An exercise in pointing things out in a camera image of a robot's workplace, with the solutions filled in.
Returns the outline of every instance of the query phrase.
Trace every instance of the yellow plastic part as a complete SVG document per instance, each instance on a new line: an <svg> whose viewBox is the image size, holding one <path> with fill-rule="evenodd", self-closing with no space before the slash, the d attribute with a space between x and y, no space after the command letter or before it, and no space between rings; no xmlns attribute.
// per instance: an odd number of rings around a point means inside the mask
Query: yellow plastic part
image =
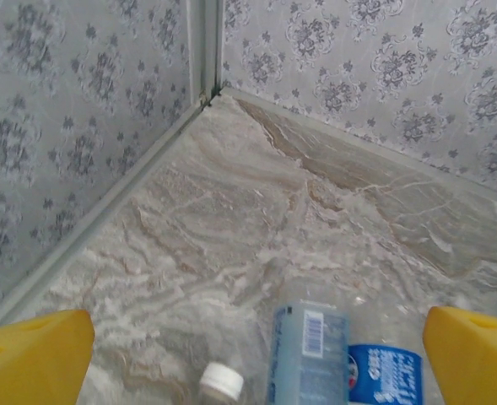
<svg viewBox="0 0 497 405"><path fill-rule="evenodd" d="M0 327L0 405L74 405L94 340L86 310Z"/></svg>
<svg viewBox="0 0 497 405"><path fill-rule="evenodd" d="M497 318L434 307L423 340L446 405L497 405Z"/></svg>

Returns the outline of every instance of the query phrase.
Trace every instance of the white bottle cap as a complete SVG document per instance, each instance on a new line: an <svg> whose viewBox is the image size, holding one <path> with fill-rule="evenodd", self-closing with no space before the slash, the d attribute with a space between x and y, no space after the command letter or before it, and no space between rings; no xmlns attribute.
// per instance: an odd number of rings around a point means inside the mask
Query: white bottle cap
<svg viewBox="0 0 497 405"><path fill-rule="evenodd" d="M199 385L212 388L228 398L238 401L245 379L242 375L220 363L209 363Z"/></svg>

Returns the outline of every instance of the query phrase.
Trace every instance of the wallpaper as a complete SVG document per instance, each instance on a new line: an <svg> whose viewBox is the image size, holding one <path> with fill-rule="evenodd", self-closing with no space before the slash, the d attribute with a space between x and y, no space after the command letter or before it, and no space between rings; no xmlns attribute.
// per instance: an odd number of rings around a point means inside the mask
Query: wallpaper
<svg viewBox="0 0 497 405"><path fill-rule="evenodd" d="M189 106L184 2L0 1L0 300Z"/></svg>
<svg viewBox="0 0 497 405"><path fill-rule="evenodd" d="M224 0L224 85L497 191L497 2Z"/></svg>

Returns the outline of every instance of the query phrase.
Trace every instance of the floor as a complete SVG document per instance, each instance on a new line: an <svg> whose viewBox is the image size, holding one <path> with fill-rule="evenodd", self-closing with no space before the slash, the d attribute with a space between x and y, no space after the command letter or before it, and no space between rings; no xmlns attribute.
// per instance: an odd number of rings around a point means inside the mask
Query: floor
<svg viewBox="0 0 497 405"><path fill-rule="evenodd" d="M413 333L422 353L432 305L497 315L497 202L223 95L33 313L90 312L79 404L194 403L211 359L241 364L262 403L276 293L297 276L393 296L408 321L362 338Z"/></svg>

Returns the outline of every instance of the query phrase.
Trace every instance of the bottle label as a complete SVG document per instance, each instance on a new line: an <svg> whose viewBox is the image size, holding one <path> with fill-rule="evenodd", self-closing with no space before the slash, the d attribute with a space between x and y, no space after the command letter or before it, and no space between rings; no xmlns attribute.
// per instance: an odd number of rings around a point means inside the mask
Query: bottle label
<svg viewBox="0 0 497 405"><path fill-rule="evenodd" d="M329 307L291 303L274 314L267 404L344 405L348 318Z"/></svg>
<svg viewBox="0 0 497 405"><path fill-rule="evenodd" d="M422 405L423 359L377 344L349 346L349 401L369 405Z"/></svg>

